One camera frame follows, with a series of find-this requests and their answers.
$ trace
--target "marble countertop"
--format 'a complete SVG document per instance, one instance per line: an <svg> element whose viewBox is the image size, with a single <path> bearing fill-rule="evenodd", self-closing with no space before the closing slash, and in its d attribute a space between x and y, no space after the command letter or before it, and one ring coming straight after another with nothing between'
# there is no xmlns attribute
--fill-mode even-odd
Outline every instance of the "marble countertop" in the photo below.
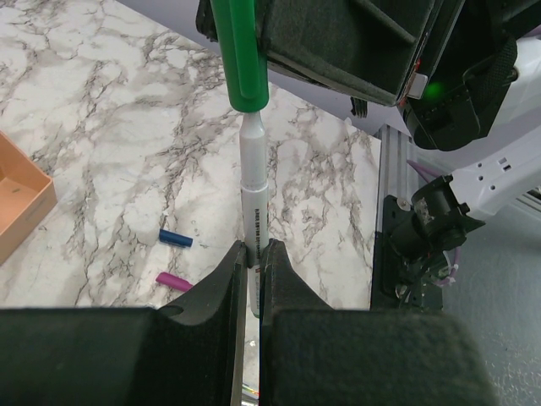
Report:
<svg viewBox="0 0 541 406"><path fill-rule="evenodd" d="M217 55L113 0L7 0L0 129L58 204L0 266L0 305L161 306L242 239L239 114ZM336 308L367 308L380 142L272 85L270 234ZM157 243L164 228L189 250ZM248 315L245 381L257 384Z"/></svg>

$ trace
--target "cable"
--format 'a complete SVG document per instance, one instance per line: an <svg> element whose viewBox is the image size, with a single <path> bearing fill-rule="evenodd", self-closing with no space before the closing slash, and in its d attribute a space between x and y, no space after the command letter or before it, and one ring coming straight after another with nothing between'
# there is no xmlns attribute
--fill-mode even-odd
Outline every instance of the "cable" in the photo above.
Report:
<svg viewBox="0 0 541 406"><path fill-rule="evenodd" d="M424 174L424 172L420 168L416 167L416 165L414 165L415 162L407 161L407 163L410 167L413 168L415 172L417 172L417 175L419 175L424 180L424 182L426 182L427 184L430 183L430 179Z"/></svg>

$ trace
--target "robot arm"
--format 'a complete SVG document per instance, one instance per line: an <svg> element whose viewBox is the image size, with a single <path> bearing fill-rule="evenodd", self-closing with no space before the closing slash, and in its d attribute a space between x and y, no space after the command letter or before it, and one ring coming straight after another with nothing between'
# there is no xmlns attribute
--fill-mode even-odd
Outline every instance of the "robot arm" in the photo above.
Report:
<svg viewBox="0 0 541 406"><path fill-rule="evenodd" d="M541 108L541 40L517 42L517 80L511 85L494 126L520 120ZM486 221L517 196L541 184L541 119L539 126L480 162L452 173L451 189L468 216Z"/></svg>

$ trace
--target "purple cable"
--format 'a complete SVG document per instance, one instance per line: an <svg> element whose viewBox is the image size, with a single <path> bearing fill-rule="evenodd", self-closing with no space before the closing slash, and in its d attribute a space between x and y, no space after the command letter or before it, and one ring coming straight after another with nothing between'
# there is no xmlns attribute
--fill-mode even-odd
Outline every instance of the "purple cable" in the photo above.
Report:
<svg viewBox="0 0 541 406"><path fill-rule="evenodd" d="M415 171L417 173L419 172L423 172L423 173L426 173L427 175L430 175L430 176L434 176L435 178L441 176L441 173L438 173L437 171L435 171L434 169L431 169L429 167L425 167L424 165L421 165L420 163L417 163L415 161L412 161L411 159L408 159L407 160L407 164L412 167L413 169L415 169Z"/></svg>
<svg viewBox="0 0 541 406"><path fill-rule="evenodd" d="M525 36L541 36L541 25L528 32Z"/></svg>

